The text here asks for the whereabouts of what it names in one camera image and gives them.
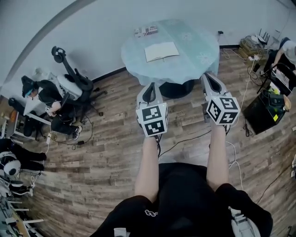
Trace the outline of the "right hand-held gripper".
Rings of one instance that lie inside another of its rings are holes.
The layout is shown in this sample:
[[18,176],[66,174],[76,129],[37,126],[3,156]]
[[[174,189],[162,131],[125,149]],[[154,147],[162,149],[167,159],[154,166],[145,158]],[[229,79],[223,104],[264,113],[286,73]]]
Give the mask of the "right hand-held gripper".
[[[205,103],[202,104],[205,123],[212,120],[216,125],[233,125],[241,111],[237,99],[221,80],[210,73],[204,73],[201,82],[205,95]],[[223,94],[209,95],[211,90]]]

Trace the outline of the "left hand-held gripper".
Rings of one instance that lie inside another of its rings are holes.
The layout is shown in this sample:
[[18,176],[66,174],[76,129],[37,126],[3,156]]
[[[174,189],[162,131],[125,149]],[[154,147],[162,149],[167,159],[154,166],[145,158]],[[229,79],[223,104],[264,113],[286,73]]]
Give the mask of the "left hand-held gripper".
[[151,106],[146,103],[151,98],[150,86],[151,84],[146,85],[137,96],[137,102],[142,102],[136,109],[137,121],[146,137],[166,133],[168,128],[167,103],[163,103],[160,89],[154,82],[152,82],[152,103],[159,104]]

